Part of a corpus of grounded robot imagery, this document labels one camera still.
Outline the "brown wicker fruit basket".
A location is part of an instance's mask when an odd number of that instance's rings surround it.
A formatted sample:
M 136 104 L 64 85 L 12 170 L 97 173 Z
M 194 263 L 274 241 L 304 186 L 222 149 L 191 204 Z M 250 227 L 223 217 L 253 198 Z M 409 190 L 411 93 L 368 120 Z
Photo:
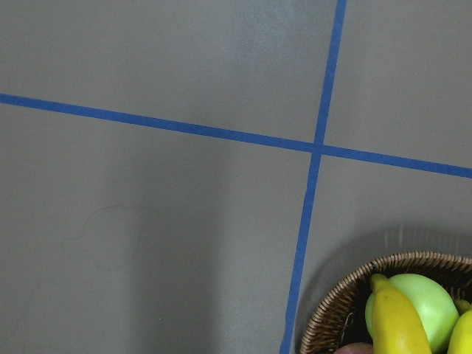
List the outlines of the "brown wicker fruit basket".
M 438 251 L 406 251 L 371 260 L 342 278 L 314 310 L 302 333 L 298 353 L 334 353 L 343 345 L 372 341 L 364 309 L 371 294 L 369 277 L 415 273 L 438 282 L 453 299 L 471 300 L 471 258 Z

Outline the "yellow banana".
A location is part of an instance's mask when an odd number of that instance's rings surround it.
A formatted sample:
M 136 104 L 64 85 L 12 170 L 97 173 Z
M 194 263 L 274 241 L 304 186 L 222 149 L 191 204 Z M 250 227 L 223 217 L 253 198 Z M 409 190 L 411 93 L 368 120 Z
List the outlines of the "yellow banana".
M 410 299 L 382 274 L 369 279 L 365 311 L 374 353 L 431 353 L 426 331 Z

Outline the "red peach apple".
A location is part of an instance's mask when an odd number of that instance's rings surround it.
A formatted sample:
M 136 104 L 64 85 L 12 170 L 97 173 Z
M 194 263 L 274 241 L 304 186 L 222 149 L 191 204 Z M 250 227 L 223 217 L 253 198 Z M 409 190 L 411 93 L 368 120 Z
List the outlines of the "red peach apple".
M 373 354 L 373 346 L 369 343 L 356 342 L 338 348 L 335 354 Z

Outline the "green apple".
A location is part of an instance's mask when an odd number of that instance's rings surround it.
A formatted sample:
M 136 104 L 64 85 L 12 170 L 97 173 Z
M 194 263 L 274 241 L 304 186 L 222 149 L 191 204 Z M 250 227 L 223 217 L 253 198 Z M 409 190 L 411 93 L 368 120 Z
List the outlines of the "green apple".
M 431 353 L 447 350 L 459 313 L 448 292 L 437 282 L 419 274 L 387 277 L 413 303 L 431 345 Z

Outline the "yellow star fruit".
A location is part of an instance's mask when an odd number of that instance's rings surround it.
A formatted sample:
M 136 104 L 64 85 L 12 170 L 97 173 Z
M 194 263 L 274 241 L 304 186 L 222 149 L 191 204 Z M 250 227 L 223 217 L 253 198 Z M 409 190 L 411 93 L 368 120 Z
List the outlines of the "yellow star fruit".
M 448 354 L 471 354 L 471 303 L 465 299 L 454 301 L 459 319 L 448 345 Z

